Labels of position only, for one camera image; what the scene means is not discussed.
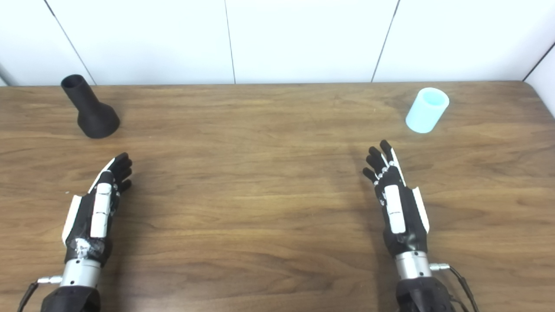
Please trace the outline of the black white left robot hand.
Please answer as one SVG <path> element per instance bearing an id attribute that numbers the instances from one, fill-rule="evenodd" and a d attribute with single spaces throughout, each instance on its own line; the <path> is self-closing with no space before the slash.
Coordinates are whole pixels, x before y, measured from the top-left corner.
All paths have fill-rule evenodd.
<path id="1" fill-rule="evenodd" d="M 106 265 L 113 251 L 110 237 L 121 194 L 132 181 L 132 160 L 123 152 L 99 172 L 85 195 L 74 195 L 62 230 L 64 262 L 93 260 Z"/>

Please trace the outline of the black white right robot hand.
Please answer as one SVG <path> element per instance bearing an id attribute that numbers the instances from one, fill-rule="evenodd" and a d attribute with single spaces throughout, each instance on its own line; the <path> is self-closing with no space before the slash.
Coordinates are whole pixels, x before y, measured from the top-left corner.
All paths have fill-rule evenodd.
<path id="1" fill-rule="evenodd" d="M 385 222 L 383 241 L 392 257 L 406 252 L 428 252 L 428 214 L 418 188 L 406 185 L 393 147 L 386 140 L 371 146 L 363 168 L 381 205 Z"/>

